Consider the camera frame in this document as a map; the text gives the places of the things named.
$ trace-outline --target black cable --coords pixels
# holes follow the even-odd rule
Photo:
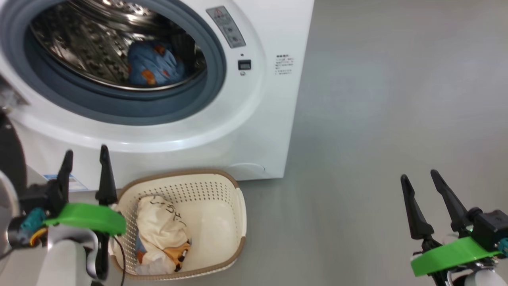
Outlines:
[[[123,246],[122,244],[118,241],[118,239],[116,237],[113,237],[116,241],[116,243],[118,243],[118,245],[120,246],[120,250],[122,251],[122,257],[123,257],[123,271],[122,271],[122,282],[120,283],[120,286],[123,286],[123,282],[125,281],[125,252],[123,252]]]
[[[11,248],[9,249],[9,251],[7,251],[6,253],[2,254],[2,256],[0,256],[0,260],[6,258],[7,256],[9,256],[14,250],[16,250],[16,248]]]

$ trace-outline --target floor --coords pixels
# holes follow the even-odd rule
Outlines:
[[[438,241],[451,229],[432,168],[467,208],[508,212],[506,14],[502,0],[316,0],[286,176],[241,183],[237,263],[125,285],[433,285],[409,265],[420,242],[399,178]],[[34,284],[42,258],[14,253],[0,284]],[[498,273],[508,280],[508,262]],[[112,270],[106,285],[119,281]]]

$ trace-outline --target orange wire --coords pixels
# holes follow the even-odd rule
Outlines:
[[[39,239],[41,236],[43,236],[45,233],[48,232],[48,228],[41,228],[40,230],[36,231],[34,235],[30,238],[30,246],[35,246],[35,242],[37,239]]]

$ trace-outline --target washing machine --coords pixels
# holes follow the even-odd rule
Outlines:
[[[98,188],[101,145],[119,188],[177,169],[283,177],[312,8],[313,0],[0,0],[1,100],[26,164],[51,179],[73,150],[71,190]],[[141,69],[134,44],[148,47],[135,54],[148,59]],[[160,69],[167,53],[184,72]]]

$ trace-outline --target white laundry basket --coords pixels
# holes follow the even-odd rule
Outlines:
[[[137,275],[135,266],[136,210],[142,197],[160,195],[180,212],[192,236],[182,270],[167,275]],[[184,171],[139,179],[119,195],[117,211],[127,221],[127,233],[118,238],[125,251],[126,277],[173,280],[202,276],[233,265],[245,243],[247,218],[238,183],[218,170]],[[122,254],[115,249],[115,267],[122,271]]]

